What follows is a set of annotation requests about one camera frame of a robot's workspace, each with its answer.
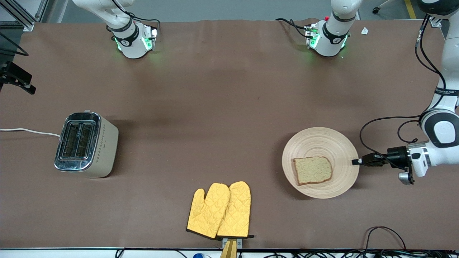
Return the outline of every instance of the black clamp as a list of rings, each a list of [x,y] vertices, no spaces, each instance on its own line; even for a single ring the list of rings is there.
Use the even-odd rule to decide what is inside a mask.
[[[373,152],[362,156],[360,159],[352,160],[352,165],[354,166],[382,167],[388,163],[390,163],[392,168],[403,168],[404,172],[398,174],[398,179],[404,185],[414,184],[411,160],[408,157],[405,146],[389,148],[387,149],[387,154]]]
[[[33,95],[37,88],[30,84],[31,80],[31,74],[11,61],[5,62],[0,68],[0,90],[3,84],[12,84]]]

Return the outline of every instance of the oven mitt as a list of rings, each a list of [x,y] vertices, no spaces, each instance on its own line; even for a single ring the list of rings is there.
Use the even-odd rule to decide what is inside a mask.
[[[186,231],[215,239],[229,200],[230,190],[224,184],[213,183],[207,196],[204,189],[196,190]]]
[[[229,187],[231,193],[223,222],[218,229],[219,238],[252,238],[249,236],[250,188],[246,182],[236,182]]]

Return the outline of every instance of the black cable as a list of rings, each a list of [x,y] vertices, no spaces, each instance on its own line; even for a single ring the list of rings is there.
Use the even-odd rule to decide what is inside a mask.
[[[322,253],[330,255],[332,258],[336,258],[333,254],[331,254],[331,253],[330,253],[329,251],[327,251],[327,250],[323,250]]]
[[[380,121],[380,120],[385,120],[385,119],[410,119],[410,118],[418,118],[420,117],[420,115],[418,116],[411,116],[411,117],[401,117],[401,116],[398,116],[398,117],[384,117],[384,118],[376,118],[376,119],[373,119],[369,122],[367,122],[365,125],[362,126],[362,128],[360,129],[360,133],[359,133],[359,139],[360,139],[360,143],[362,143],[362,145],[367,148],[368,150],[372,151],[372,152],[375,152],[376,154],[380,155],[383,159],[385,159],[387,162],[389,162],[391,165],[393,165],[394,167],[396,168],[399,168],[401,170],[405,170],[405,168],[402,168],[396,164],[394,164],[392,161],[390,161],[387,157],[385,157],[384,155],[382,155],[380,152],[368,147],[368,145],[366,145],[364,143],[364,140],[362,139],[362,133],[365,129],[365,127],[367,127],[369,124],[373,123],[373,122],[376,122],[376,121]]]
[[[176,252],[178,252],[179,254],[181,254],[183,257],[185,258],[188,258],[186,255],[184,255],[182,252],[180,252],[179,250],[175,250]]]
[[[158,19],[143,19],[143,18],[139,18],[133,12],[129,12],[129,11],[123,10],[122,7],[117,2],[115,2],[115,0],[112,0],[112,2],[116,5],[116,7],[118,7],[118,9],[120,11],[122,11],[123,13],[129,15],[129,17],[131,17],[134,20],[138,20],[138,21],[142,20],[142,21],[147,21],[147,22],[158,22],[158,25],[161,23]]]
[[[278,18],[278,19],[276,19],[276,21],[284,21],[284,22],[288,23],[290,26],[294,27],[301,36],[303,36],[305,38],[308,38],[308,39],[312,39],[312,36],[306,36],[304,33],[301,33],[301,31],[299,29],[304,29],[304,27],[296,25],[295,22],[293,21],[293,19],[290,19],[290,21],[287,21],[284,18]]]
[[[293,258],[304,258],[304,256],[300,253],[292,252]]]
[[[428,22],[429,18],[430,18],[430,15],[426,14],[425,17],[424,17],[424,20],[423,20],[423,22],[422,22],[422,25],[421,25],[422,30],[421,30],[421,33],[420,33],[419,46],[420,46],[422,55],[423,55],[424,58],[427,60],[427,62],[432,66],[432,69],[430,69],[430,67],[428,67],[426,64],[424,64],[424,63],[421,61],[421,59],[419,58],[419,55],[418,55],[418,53],[417,53],[417,45],[415,46],[414,51],[415,51],[415,53],[416,53],[416,56],[417,56],[419,62],[420,62],[422,65],[424,65],[426,68],[428,68],[429,70],[432,70],[433,72],[435,72],[436,74],[438,74],[438,75],[440,76],[440,79],[441,79],[442,82],[443,82],[443,89],[446,89],[446,81],[445,81],[445,78],[443,77],[443,74],[442,74],[442,73],[437,69],[437,67],[430,61],[429,57],[427,57],[427,55],[425,54],[425,51],[424,51],[424,47],[423,47],[423,45],[422,45],[422,40],[423,40],[423,38],[424,38],[424,32],[425,32],[425,29],[427,28],[427,24],[429,23],[429,22]],[[443,95],[441,95],[441,96],[438,98],[438,100],[437,100],[437,102],[435,103],[435,105],[433,105],[430,109],[435,108],[435,107],[440,103],[440,101],[441,101],[442,99],[443,99]],[[362,139],[362,132],[363,132],[363,129],[364,129],[367,125],[369,125],[370,123],[372,123],[372,122],[379,121],[379,120],[384,120],[384,119],[394,119],[394,118],[405,118],[405,119],[410,119],[410,118],[419,118],[419,120],[421,120],[422,116],[424,116],[424,115],[426,114],[426,111],[429,110],[429,107],[430,107],[430,105],[429,105],[429,106],[428,106],[419,116],[411,116],[411,117],[397,116],[397,117],[377,118],[377,119],[371,120],[370,122],[366,123],[366,124],[361,128],[360,134],[359,134],[360,142],[362,143],[362,145],[363,145],[365,148],[367,148],[368,150],[373,151],[373,152],[375,152],[376,154],[380,155],[383,159],[385,159],[386,161],[388,161],[391,165],[393,165],[393,166],[395,166],[396,168],[399,168],[399,169],[401,169],[401,170],[405,170],[405,168],[402,168],[402,167],[399,167],[399,166],[395,165],[393,162],[391,162],[389,159],[387,159],[387,158],[386,158],[384,155],[382,155],[380,152],[378,152],[378,151],[376,151],[376,150],[374,150],[374,149],[372,149],[372,148],[369,148],[369,147],[364,143],[364,141],[363,141],[363,139]],[[404,122],[403,124],[401,124],[401,125],[398,127],[397,135],[398,135],[398,138],[399,138],[401,141],[406,142],[406,143],[411,143],[411,142],[409,142],[409,141],[406,141],[406,140],[402,139],[402,137],[400,136],[400,129],[401,129],[405,124],[407,124],[407,123],[410,123],[410,121]]]
[[[414,139],[412,139],[412,140],[405,140],[405,139],[403,139],[403,138],[401,137],[401,135],[400,135],[400,130],[402,129],[402,127],[403,127],[404,125],[406,125],[406,124],[408,124],[408,123],[412,123],[412,122],[417,122],[417,123],[419,123],[419,120],[409,120],[409,121],[403,122],[403,123],[398,127],[398,129],[397,129],[397,136],[398,136],[398,138],[399,138],[402,142],[406,142],[406,143],[415,143],[415,142],[418,141],[418,138],[414,138]]]
[[[295,27],[297,27],[297,28],[304,29],[304,27],[295,25],[295,24],[291,23],[290,21],[287,21],[287,20],[284,19],[284,18],[277,18],[277,19],[275,19],[275,21],[283,21],[283,22],[288,23],[290,26],[295,26]]]
[[[123,253],[124,253],[124,248],[116,250],[115,258],[120,258],[123,255]]]
[[[400,255],[404,255],[404,256],[417,257],[417,258],[433,258],[433,257],[431,257],[429,255],[427,255],[427,256],[416,255],[416,254],[413,254],[413,253],[409,253],[407,251],[399,251],[398,252],[398,250],[392,250],[391,252],[395,253],[395,254],[392,255],[392,256],[395,256],[395,257],[399,257]]]
[[[381,252],[379,252],[379,254],[378,254],[378,255],[379,255],[378,258],[382,258],[383,252],[384,252],[384,249],[381,249]]]
[[[314,250],[314,249],[311,249],[308,251],[309,253],[313,253],[313,255],[316,255],[318,256],[319,258],[327,258],[326,256],[326,253],[328,253],[329,255],[331,255],[333,258],[336,258],[335,256],[333,256],[331,253],[329,252],[326,252],[324,250]]]
[[[427,62],[432,66],[432,68],[435,70],[435,72],[440,76],[440,78],[442,79],[442,82],[443,82],[443,89],[446,89],[446,81],[445,81],[445,78],[443,77],[443,74],[436,68],[436,66],[430,61],[430,59],[427,57],[427,55],[425,54],[425,51],[424,51],[424,47],[422,45],[422,39],[424,38],[424,32],[425,32],[425,29],[427,28],[427,24],[428,24],[428,20],[430,18],[430,15],[426,15],[424,17],[424,20],[426,20],[426,22],[424,23],[424,28],[421,32],[421,37],[420,37],[420,41],[419,41],[419,47],[421,49],[421,53],[422,55],[424,56],[424,58],[427,60]]]
[[[359,258],[361,255],[362,255],[364,258],[367,258],[367,251],[364,250],[363,252],[359,253],[355,258]]]
[[[271,257],[280,257],[280,258],[287,258],[286,256],[282,255],[282,254],[277,254],[277,253],[274,253],[274,254],[271,254],[271,255],[268,255],[268,256],[265,256],[263,258],[271,258]]]
[[[400,239],[400,241],[402,241],[403,250],[406,251],[405,241],[403,241],[403,238],[402,238],[397,232],[395,232],[395,230],[393,230],[393,229],[391,229],[391,228],[388,228],[388,227],[385,227],[385,226],[377,226],[377,227],[372,227],[371,230],[368,232],[367,244],[365,245],[365,252],[368,251],[368,244],[369,244],[369,242],[370,242],[371,233],[372,233],[373,231],[375,231],[376,229],[385,229],[385,230],[392,231],[394,234],[396,234],[396,235],[398,236],[398,238]]]
[[[345,252],[341,258],[347,258],[347,255],[350,254],[350,253],[354,253],[354,252],[357,252],[357,251],[362,251],[363,249],[353,249],[353,250],[349,250],[348,252]]]
[[[416,45],[414,45],[414,53],[416,55],[416,58],[418,59],[418,61],[427,69],[429,69],[430,71],[434,72],[434,73],[437,73],[434,69],[430,68],[429,66],[427,66],[422,60],[421,58],[419,57],[419,54],[418,54],[418,46],[419,46],[419,43],[420,43],[420,39],[421,39],[421,34],[424,33],[424,25],[426,23],[428,23],[427,21],[427,17],[428,17],[428,14],[425,14],[424,16],[424,19],[422,20],[422,23],[421,23],[421,27],[419,28],[419,36],[418,38],[416,39]]]
[[[421,61],[421,59],[419,58],[418,48],[417,48],[417,47],[414,48],[414,53],[415,53],[416,58],[418,59],[418,61],[419,61],[425,68],[427,68],[427,69],[429,69],[430,71],[436,73],[434,69],[428,67],[426,64],[424,64],[424,62]]]
[[[108,32],[111,32],[113,33],[112,29],[110,29],[110,27],[108,25],[105,25],[105,29],[108,31]],[[110,37],[111,40],[115,41],[115,35],[112,35]]]
[[[312,38],[313,38],[312,36],[306,36],[305,34],[301,33],[301,31],[298,29],[298,26],[295,24],[295,22],[293,21],[293,19],[290,19],[290,22],[293,24],[293,27],[297,30],[297,32],[298,32],[301,36],[303,36],[303,37],[305,37],[305,38],[307,38],[307,39],[312,39]]]
[[[22,55],[22,56],[29,56],[29,54],[27,53],[27,51],[25,51],[22,47],[20,47],[18,44],[16,44],[16,42],[14,42],[14,41],[12,41],[10,38],[8,38],[5,34],[3,34],[2,32],[0,32],[0,36],[2,36],[4,39],[8,40],[11,44],[13,44],[15,47],[17,47],[17,48],[18,48],[20,51],[22,51],[22,52],[10,50],[10,49],[4,49],[4,48],[0,48],[0,51],[4,51],[4,52],[8,52],[8,53],[13,53],[13,54],[18,54],[18,55]],[[14,55],[9,55],[9,54],[4,54],[4,53],[0,53],[0,55],[14,56]]]

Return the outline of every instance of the yellow floor line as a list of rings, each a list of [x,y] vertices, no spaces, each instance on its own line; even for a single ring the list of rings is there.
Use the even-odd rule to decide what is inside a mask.
[[[409,18],[416,19],[416,14],[414,13],[413,6],[411,5],[410,0],[405,0],[406,9],[408,10]]]

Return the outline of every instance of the slice of bread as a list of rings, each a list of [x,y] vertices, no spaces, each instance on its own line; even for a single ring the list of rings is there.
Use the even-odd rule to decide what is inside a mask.
[[[331,179],[332,168],[325,157],[294,158],[299,185],[322,183]]]

